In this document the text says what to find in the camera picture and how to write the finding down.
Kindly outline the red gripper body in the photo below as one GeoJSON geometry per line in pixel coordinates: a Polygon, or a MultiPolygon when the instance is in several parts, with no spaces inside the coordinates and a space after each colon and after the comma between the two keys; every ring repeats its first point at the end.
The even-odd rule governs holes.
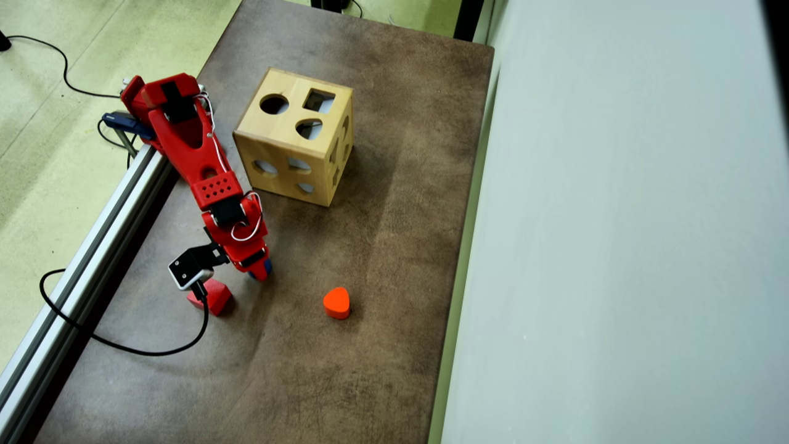
{"type": "Polygon", "coordinates": [[[202,220],[209,239],[236,267],[251,267],[268,257],[260,195],[204,194],[202,220]]]}

